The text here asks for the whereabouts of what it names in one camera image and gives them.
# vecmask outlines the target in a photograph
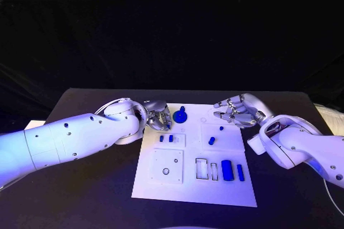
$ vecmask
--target blue object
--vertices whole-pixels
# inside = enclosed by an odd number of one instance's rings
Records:
[[[231,161],[222,160],[221,166],[222,166],[224,181],[233,181],[234,175],[233,175]]]
[[[215,137],[211,137],[209,138],[209,145],[214,145],[214,142],[215,142]]]
[[[183,123],[188,119],[188,115],[185,113],[185,107],[182,106],[181,109],[173,113],[173,121],[176,123]]]
[[[246,179],[244,179],[243,167],[240,164],[237,165],[237,168],[238,168],[238,179],[240,181],[244,181]]]

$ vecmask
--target black table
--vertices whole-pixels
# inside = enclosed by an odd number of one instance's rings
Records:
[[[48,123],[92,113],[108,101],[130,97],[170,103],[212,104],[238,91],[69,89]],[[301,92],[253,92],[276,114],[306,119],[324,135],[331,131]],[[241,131],[244,142],[259,127]],[[142,140],[76,161],[55,165],[13,184],[0,195],[0,228],[342,228],[322,178],[306,164],[286,170],[246,143],[257,208],[131,198]],[[344,208],[344,189],[329,192]]]

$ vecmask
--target white mat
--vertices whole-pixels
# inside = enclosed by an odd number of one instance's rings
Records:
[[[212,105],[168,105],[170,113],[185,106],[188,120],[182,124],[173,122],[169,132],[146,127],[131,197],[257,207],[240,129],[212,116],[215,110],[225,109],[214,109]],[[195,178],[196,158],[207,159],[208,179]],[[234,181],[222,179],[222,160],[233,163]],[[211,163],[217,164],[218,181],[212,181]],[[244,182],[238,180],[237,164],[243,166]]]

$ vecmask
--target blue block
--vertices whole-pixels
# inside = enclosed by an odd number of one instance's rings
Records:
[[[238,168],[238,179],[240,181],[244,181],[246,179],[244,179],[243,167],[240,164],[237,165],[237,168]]]
[[[215,142],[215,137],[211,137],[209,138],[209,145],[214,145],[214,142]]]
[[[231,161],[222,160],[221,166],[222,166],[224,181],[233,181],[234,175],[233,175]]]

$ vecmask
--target white robotic arm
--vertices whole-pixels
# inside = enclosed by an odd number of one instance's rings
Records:
[[[344,188],[344,137],[322,136],[302,118],[277,115],[248,93],[225,99],[214,107],[228,106],[214,116],[234,122],[241,128],[260,125],[259,134],[247,143],[254,152],[267,152],[279,166],[289,169],[305,162],[322,178]]]
[[[142,138],[146,124],[156,130],[169,130],[172,121],[166,102],[139,104],[121,98],[107,103],[94,114],[1,135],[0,190],[33,171],[76,160],[113,144],[131,143]]]

